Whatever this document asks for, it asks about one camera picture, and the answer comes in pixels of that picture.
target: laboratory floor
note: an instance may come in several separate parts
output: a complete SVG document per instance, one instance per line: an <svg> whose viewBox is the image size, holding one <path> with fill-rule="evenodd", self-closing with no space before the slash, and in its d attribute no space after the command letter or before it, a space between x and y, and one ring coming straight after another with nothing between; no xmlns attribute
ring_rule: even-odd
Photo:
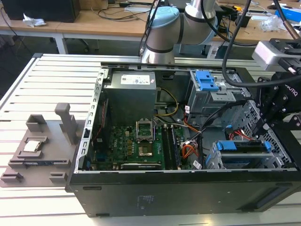
<svg viewBox="0 0 301 226"><path fill-rule="evenodd" d="M55 42L49 38L40 37L20 37L32 53L57 53ZM15 81L20 72L31 59L29 51L21 44L20 40L14 37L15 45L2 46L0 48L0 99ZM115 55L115 56L136 56L138 42L136 41L116 41L99 40L99 50L97 50L96 40L86 40L90 47L90 52L85 53L85 46L77 39L68 39L67 47L69 54L91 54L91 55ZM184 54L179 54L180 45L175 45L176 57L205 58L201 55L204 46L185 45ZM218 58L223 57L226 47L222 47L218 52ZM234 47L230 54L230 59L251 60L253 48Z"/></svg>

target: expansion slot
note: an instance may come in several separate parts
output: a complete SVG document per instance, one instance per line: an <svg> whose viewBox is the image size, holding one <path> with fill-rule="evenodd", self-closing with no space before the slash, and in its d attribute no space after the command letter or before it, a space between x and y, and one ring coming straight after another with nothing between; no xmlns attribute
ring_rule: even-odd
<svg viewBox="0 0 301 226"><path fill-rule="evenodd" d="M180 165L180 156L173 128L161 127L164 163L166 170L176 170Z"/></svg>

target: slotted metal worktable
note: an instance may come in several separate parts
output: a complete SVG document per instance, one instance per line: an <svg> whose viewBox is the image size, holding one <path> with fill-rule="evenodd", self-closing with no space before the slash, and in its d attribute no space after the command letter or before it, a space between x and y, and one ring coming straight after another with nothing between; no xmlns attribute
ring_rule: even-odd
<svg viewBox="0 0 301 226"><path fill-rule="evenodd" d="M32 58L0 101L0 175L5 171L30 114L59 120L54 113L58 102L68 102L76 119L85 119L101 62L138 62L134 56L51 55ZM178 58L176 63L221 65L221 60ZM257 80L271 76L254 61L229 60L228 66L246 67ZM0 188L0 225L290 225L301 226L301 193L296 193L263 213L88 218L72 193L63 187Z"/></svg>

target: black computer tower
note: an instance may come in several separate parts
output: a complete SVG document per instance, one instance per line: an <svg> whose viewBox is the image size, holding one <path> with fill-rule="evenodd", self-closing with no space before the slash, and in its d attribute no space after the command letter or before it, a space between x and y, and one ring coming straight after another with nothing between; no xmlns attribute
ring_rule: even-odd
<svg viewBox="0 0 301 226"><path fill-rule="evenodd" d="M45 21L73 23L79 15L79 0L2 0L11 20L22 20L23 13Z"/></svg>

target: gray robot arm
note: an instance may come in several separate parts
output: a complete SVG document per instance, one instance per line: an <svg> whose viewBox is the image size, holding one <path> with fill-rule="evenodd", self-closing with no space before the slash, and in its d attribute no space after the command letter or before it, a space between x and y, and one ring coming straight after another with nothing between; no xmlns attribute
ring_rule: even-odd
<svg viewBox="0 0 301 226"><path fill-rule="evenodd" d="M207 18L217 23L215 0L204 0ZM198 45L213 37L213 31L204 20L200 0L192 0L184 13L172 7L159 7L148 34L142 55L143 63L173 64L174 44Z"/></svg>

